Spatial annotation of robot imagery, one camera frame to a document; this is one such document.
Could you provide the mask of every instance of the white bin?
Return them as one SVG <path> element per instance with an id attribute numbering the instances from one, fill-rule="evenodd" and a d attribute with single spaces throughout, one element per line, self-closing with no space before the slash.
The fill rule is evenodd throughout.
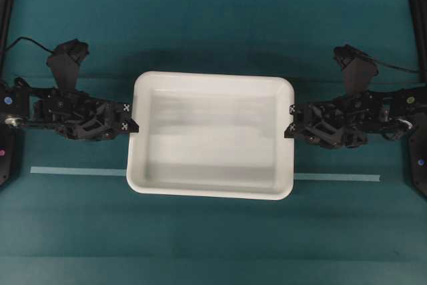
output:
<path id="1" fill-rule="evenodd" d="M 127 182 L 139 193 L 280 200 L 294 182 L 292 86 L 150 71 L 135 82 Z"/>

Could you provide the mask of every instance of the blue led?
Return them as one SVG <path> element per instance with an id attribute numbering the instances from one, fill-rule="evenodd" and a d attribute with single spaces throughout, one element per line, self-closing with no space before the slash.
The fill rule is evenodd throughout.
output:
<path id="1" fill-rule="evenodd" d="M 5 104 L 6 105 L 10 105 L 11 103 L 13 103 L 13 100 L 9 97 L 9 96 L 7 96 L 7 97 L 5 97 Z"/>

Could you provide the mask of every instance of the black metal bracket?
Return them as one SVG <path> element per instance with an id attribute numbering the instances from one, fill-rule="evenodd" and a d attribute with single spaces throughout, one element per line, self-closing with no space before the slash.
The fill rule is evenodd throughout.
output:
<path id="1" fill-rule="evenodd" d="M 418 64 L 421 73 L 421 81 L 427 81 L 427 0 L 409 0 L 416 46 L 418 50 Z"/>
<path id="2" fill-rule="evenodd" d="M 417 115 L 418 128 L 408 139 L 412 183 L 427 196 L 427 115 Z"/>
<path id="3" fill-rule="evenodd" d="M 13 0 L 0 0 L 0 78 L 3 75 L 4 50 L 12 5 Z M 0 185 L 5 183 L 10 176 L 15 139 L 13 130 L 10 130 L 7 125 L 0 125 Z"/>

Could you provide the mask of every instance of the screw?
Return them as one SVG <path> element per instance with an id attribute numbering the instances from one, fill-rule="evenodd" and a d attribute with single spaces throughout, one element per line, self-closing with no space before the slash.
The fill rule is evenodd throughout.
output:
<path id="1" fill-rule="evenodd" d="M 22 119 L 19 117 L 8 117 L 5 119 L 5 124 L 12 127 L 19 127 L 21 125 Z"/>
<path id="2" fill-rule="evenodd" d="M 7 96 L 7 97 L 5 97 L 4 102 L 6 105 L 10 105 L 11 103 L 13 103 L 13 100 L 9 96 Z"/>

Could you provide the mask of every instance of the black cable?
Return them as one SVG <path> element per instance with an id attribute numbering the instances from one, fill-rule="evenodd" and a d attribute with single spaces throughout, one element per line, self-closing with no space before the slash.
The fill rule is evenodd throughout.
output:
<path id="1" fill-rule="evenodd" d="M 405 73 L 421 73 L 421 72 L 425 73 L 426 72 L 423 69 L 415 70 L 415 69 L 410 69 L 410 68 L 405 68 L 405 67 L 399 67 L 399 66 L 396 66 L 396 65 L 392 65 L 391 63 L 385 63 L 385 62 L 380 61 L 378 59 L 375 59 L 375 58 L 373 58 L 373 57 L 371 57 L 369 55 L 363 55 L 361 53 L 358 53 L 358 55 L 360 57 L 365 58 L 365 59 L 369 59 L 370 61 L 373 61 L 375 63 L 379 63 L 380 65 L 383 65 L 385 67 L 392 68 L 392 69 L 397 69 L 397 70 L 400 70 L 400 71 L 404 71 Z"/>
<path id="2" fill-rule="evenodd" d="M 32 39 L 32 38 L 29 38 L 29 37 L 19 37 L 19 38 L 15 39 L 15 40 L 13 41 L 13 43 L 11 43 L 9 46 L 7 46 L 7 47 L 5 48 L 5 52 L 6 52 L 6 51 L 8 51 L 9 49 L 11 49 L 13 46 L 15 46 L 15 45 L 16 45 L 17 43 L 19 43 L 21 40 L 27 40 L 27 41 L 30 41 L 30 42 L 32 42 L 32 43 L 34 43 L 34 44 L 36 44 L 37 46 L 39 46 L 40 48 L 42 48 L 43 50 L 47 51 L 48 53 L 53 53 L 53 51 L 52 51 L 52 50 L 50 50 L 50 49 L 46 48 L 46 47 L 45 47 L 45 46 L 43 46 L 42 44 L 38 43 L 36 40 L 34 40 L 34 39 Z"/>

